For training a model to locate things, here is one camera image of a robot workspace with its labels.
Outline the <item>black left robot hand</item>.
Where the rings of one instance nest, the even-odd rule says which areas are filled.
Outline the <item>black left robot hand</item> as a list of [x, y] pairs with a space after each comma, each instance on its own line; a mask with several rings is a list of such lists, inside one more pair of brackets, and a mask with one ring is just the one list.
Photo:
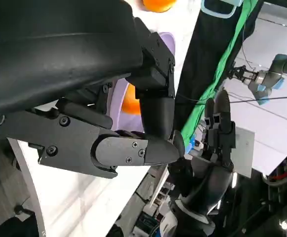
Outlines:
[[[103, 178], [175, 162], [174, 65], [123, 0], [0, 0], [0, 136], [29, 143], [41, 165]], [[143, 132], [114, 131], [91, 95], [119, 79], [136, 89]]]

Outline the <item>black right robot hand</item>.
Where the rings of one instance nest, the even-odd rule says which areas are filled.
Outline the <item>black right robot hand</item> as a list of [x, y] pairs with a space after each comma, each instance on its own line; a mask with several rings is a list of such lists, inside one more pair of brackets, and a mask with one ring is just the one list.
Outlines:
[[196, 157], [184, 157], [168, 166], [178, 191], [175, 204], [188, 212], [208, 215], [225, 194], [233, 172], [231, 152], [236, 147], [236, 125], [231, 119], [226, 90], [205, 105], [203, 148]]

